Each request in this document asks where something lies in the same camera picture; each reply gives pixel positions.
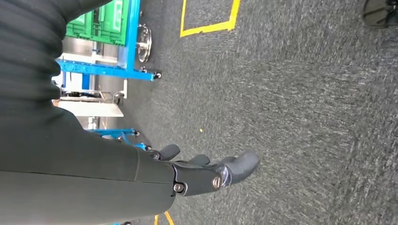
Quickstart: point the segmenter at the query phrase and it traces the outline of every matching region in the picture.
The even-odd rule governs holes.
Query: black sleeve
[[[54,107],[66,24],[110,0],[0,0],[0,224],[105,224],[167,210],[174,171]]]

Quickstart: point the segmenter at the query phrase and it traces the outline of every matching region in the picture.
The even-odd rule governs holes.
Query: green storage bin
[[[79,16],[67,25],[66,35],[74,38],[90,39],[92,37],[92,12]]]
[[[68,23],[67,36],[125,45],[129,0],[114,0]]]
[[[93,36],[96,41],[125,45],[129,0],[114,0],[94,13]]]

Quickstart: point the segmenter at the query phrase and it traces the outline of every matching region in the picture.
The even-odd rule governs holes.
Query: prosthetic hand
[[[150,150],[154,160],[169,163],[174,168],[173,190],[182,196],[200,195],[217,191],[245,180],[257,168],[260,159],[254,151],[246,151],[239,157],[227,157],[210,164],[206,155],[197,155],[189,161],[170,161],[180,153],[177,145],[169,145],[160,151]]]

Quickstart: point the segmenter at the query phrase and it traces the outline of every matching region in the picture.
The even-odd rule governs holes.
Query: caster wheel
[[[161,73],[156,72],[156,74],[155,74],[155,79],[161,79]]]
[[[113,97],[113,103],[116,105],[121,105],[123,102],[124,94],[123,93],[116,93]]]

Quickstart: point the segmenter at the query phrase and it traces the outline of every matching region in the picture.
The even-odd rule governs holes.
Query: yellow floor tape
[[[209,32],[214,32],[214,31],[219,31],[219,30],[231,31],[235,28],[237,14],[239,11],[240,0],[233,0],[230,19],[228,21],[211,24],[208,26],[196,27],[196,28],[184,30],[186,1],[187,0],[183,0],[183,10],[181,13],[181,25],[180,25],[180,37],[181,38],[188,36],[188,35],[192,35],[192,34],[199,34],[201,32],[209,33]]]
[[[170,214],[166,211],[164,212],[164,215],[166,216],[166,219],[168,221],[168,224],[170,225],[174,225],[173,219],[171,218]],[[159,215],[155,216],[155,222],[154,225],[158,225],[159,224]]]

